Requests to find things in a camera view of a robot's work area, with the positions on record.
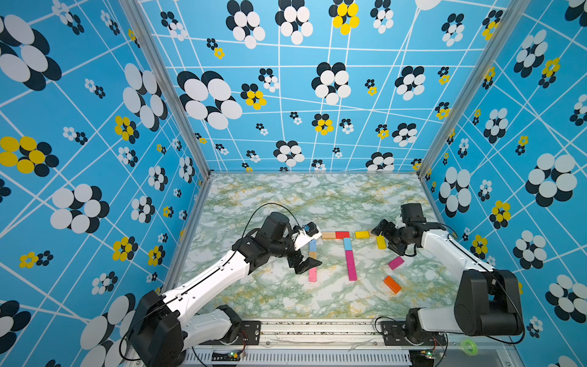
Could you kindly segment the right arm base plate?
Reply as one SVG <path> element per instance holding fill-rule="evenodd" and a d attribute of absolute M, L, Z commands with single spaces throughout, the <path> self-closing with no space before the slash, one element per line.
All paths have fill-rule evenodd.
<path fill-rule="evenodd" d="M 387 347 L 441 347 L 447 344 L 443 333 L 421 332 L 409 337 L 405 322 L 385 319 L 379 321 L 376 330 L 382 335 Z"/>

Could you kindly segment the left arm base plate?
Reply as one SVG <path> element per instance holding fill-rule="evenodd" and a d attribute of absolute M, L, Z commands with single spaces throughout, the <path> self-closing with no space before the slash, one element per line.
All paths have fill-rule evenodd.
<path fill-rule="evenodd" d="M 261 337 L 261 321 L 242 321 L 239 324 L 239 329 L 236 330 L 234 327 L 229 329 L 226 336 L 221 339 L 213 339 L 201 343 L 200 345 L 213 345 L 213 346 L 258 346 Z"/>

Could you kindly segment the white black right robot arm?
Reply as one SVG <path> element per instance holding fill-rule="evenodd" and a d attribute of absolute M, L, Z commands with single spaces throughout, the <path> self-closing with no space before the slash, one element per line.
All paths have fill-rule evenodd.
<path fill-rule="evenodd" d="M 412 308 L 405 318 L 405 337 L 420 344 L 435 333 L 466 336 L 525 335 L 518 279 L 498 270 L 462 247 L 443 223 L 430 222 L 419 203 L 401 206 L 403 226 L 381 220 L 371 231 L 382 236 L 388 249 L 405 256 L 409 246 L 437 258 L 459 284 L 451 306 Z"/>

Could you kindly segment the red block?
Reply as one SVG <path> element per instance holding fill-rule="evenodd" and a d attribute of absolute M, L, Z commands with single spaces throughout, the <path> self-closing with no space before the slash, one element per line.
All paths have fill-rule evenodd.
<path fill-rule="evenodd" d="M 336 235 L 336 239 L 347 239 L 350 237 L 349 232 L 342 232 L 342 231 L 335 232 L 335 235 Z"/>

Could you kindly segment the orange block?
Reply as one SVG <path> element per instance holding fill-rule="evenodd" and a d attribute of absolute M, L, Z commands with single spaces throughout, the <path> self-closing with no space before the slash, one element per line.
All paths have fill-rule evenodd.
<path fill-rule="evenodd" d="M 400 286 L 400 284 L 397 283 L 397 281 L 394 280 L 394 278 L 392 278 L 391 276 L 387 276 L 384 279 L 384 284 L 395 294 L 397 295 L 401 290 L 402 287 Z"/>

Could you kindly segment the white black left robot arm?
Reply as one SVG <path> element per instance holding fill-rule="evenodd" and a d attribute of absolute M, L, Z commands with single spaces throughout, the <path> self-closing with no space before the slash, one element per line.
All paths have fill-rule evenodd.
<path fill-rule="evenodd" d="M 321 235 L 313 222 L 292 226 L 284 214 L 271 213 L 261 227 L 244 231 L 218 262 L 196 277 L 161 295 L 146 293 L 125 339 L 146 366 L 178 366 L 191 347 L 211 340 L 234 341 L 240 316 L 226 305 L 210 313 L 201 313 L 202 307 L 272 257 L 287 259 L 298 275 L 320 266 L 319 260 L 305 258 L 301 249 Z"/>

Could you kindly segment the magenta block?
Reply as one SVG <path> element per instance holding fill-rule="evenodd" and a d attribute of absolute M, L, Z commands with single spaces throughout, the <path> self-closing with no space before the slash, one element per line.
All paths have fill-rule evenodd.
<path fill-rule="evenodd" d="M 398 256 L 388 263 L 389 268 L 394 271 L 404 264 L 404 259 Z"/>
<path fill-rule="evenodd" d="M 352 250 L 345 251 L 345 260 L 348 267 L 355 267 L 355 259 Z"/>
<path fill-rule="evenodd" d="M 356 272 L 356 268 L 354 265 L 347 265 L 347 270 L 348 270 L 348 277 L 350 281 L 357 281 L 358 277 L 357 277 L 357 272 Z"/>

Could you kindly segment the pink block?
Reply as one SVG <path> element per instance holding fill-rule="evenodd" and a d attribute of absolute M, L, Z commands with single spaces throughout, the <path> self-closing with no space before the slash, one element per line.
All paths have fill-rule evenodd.
<path fill-rule="evenodd" d="M 316 283 L 317 282 L 317 270 L 316 269 L 310 269 L 310 272 L 309 272 L 309 281 L 311 283 Z"/>

